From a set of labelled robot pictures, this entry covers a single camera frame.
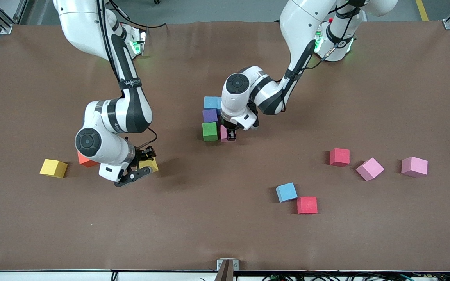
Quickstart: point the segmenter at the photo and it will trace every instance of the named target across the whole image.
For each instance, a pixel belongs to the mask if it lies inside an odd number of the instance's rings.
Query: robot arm
[[[324,25],[320,24],[334,0],[288,0],[279,23],[291,53],[289,66],[279,83],[258,66],[244,68],[227,78],[221,93],[221,117],[229,137],[234,137],[234,131],[239,128],[248,130],[259,126],[257,108],[269,115],[284,111],[313,53],[318,53],[321,60],[342,59],[350,50],[349,44],[362,21],[360,7],[369,7],[374,14],[382,16],[393,9],[398,0],[337,1],[339,7],[346,4],[346,9],[341,8],[343,11],[339,12],[341,20],[335,18],[332,23],[325,23],[328,32],[321,32],[319,28]]]
[[[143,51],[145,34],[119,24],[104,0],[54,0],[54,5],[67,40],[79,50],[109,61],[121,91],[120,98],[87,105],[75,146],[85,157],[100,162],[100,176],[116,185],[135,181],[141,176],[134,177],[131,167],[138,168],[140,160],[152,159],[155,153],[151,147],[139,150],[118,134],[141,133],[152,122],[152,111],[132,63]]]

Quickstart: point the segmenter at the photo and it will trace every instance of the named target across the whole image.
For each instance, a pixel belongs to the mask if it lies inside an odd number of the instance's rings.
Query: purple cube
[[[420,178],[428,174],[428,161],[409,157],[402,160],[402,174],[412,176],[413,178]]]
[[[202,118],[204,119],[204,123],[218,122],[218,113],[216,109],[203,110]]]
[[[361,174],[365,180],[376,178],[382,171],[384,171],[384,168],[374,158],[367,160],[357,168],[357,172]]]

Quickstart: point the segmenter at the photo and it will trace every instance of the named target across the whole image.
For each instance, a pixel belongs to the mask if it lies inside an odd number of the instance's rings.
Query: pink cube
[[[384,168],[374,158],[367,160],[357,168],[357,172],[361,174],[365,180],[376,178],[382,171],[384,171]]]
[[[221,142],[228,142],[228,140],[227,140],[227,128],[225,128],[223,125],[220,125],[220,141]]]
[[[414,178],[426,176],[428,174],[428,161],[416,157],[404,159],[402,160],[402,174]]]
[[[350,164],[350,151],[348,149],[333,149],[329,153],[329,165],[345,167]]]
[[[317,197],[298,197],[298,214],[317,213]]]

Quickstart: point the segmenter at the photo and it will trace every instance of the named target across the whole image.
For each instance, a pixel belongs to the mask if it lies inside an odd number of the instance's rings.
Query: blue cube
[[[204,109],[205,110],[216,110],[220,108],[218,106],[218,97],[217,96],[205,96],[204,97]]]
[[[296,194],[295,185],[293,183],[286,183],[285,185],[279,185],[275,188],[279,202],[285,202],[298,198]]]
[[[221,115],[221,96],[218,97],[218,115]]]

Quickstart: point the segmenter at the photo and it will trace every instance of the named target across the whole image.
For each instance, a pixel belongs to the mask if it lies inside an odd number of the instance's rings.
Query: cube
[[[218,140],[217,126],[216,122],[202,123],[202,139],[204,139],[205,142]]]
[[[220,141],[221,142],[228,142],[227,140],[227,128],[225,128],[225,126],[220,125]]]
[[[335,148],[329,153],[329,165],[345,167],[350,164],[350,151],[348,149]]]
[[[317,197],[298,197],[298,214],[317,213]]]
[[[218,97],[218,115],[221,115],[221,96]]]
[[[357,172],[361,174],[365,180],[376,178],[382,171],[384,171],[384,168],[374,158],[367,160],[357,168]]]
[[[427,176],[428,161],[416,157],[406,158],[402,160],[402,174],[413,178]]]
[[[277,192],[277,197],[279,197],[280,203],[293,200],[298,197],[298,195],[296,194],[295,185],[293,183],[279,185],[275,188],[275,191]]]
[[[159,171],[159,168],[157,167],[157,162],[155,161],[155,158],[153,160],[140,161],[140,162],[138,162],[138,166],[140,167],[140,169],[142,169],[143,167],[150,167],[150,169],[152,170],[152,173]]]
[[[86,157],[84,157],[84,155],[82,155],[79,151],[77,152],[77,160],[79,161],[79,164],[89,168],[89,167],[93,167],[97,164],[99,164],[98,162],[95,162],[93,160],[90,160]]]
[[[218,97],[217,96],[205,96],[204,97],[204,109],[215,110],[218,109]]]
[[[204,119],[204,123],[210,122],[218,122],[218,113],[216,113],[216,109],[212,110],[203,110],[202,118]]]
[[[40,174],[52,176],[54,178],[64,178],[66,174],[67,164],[58,160],[45,159],[41,167]]]

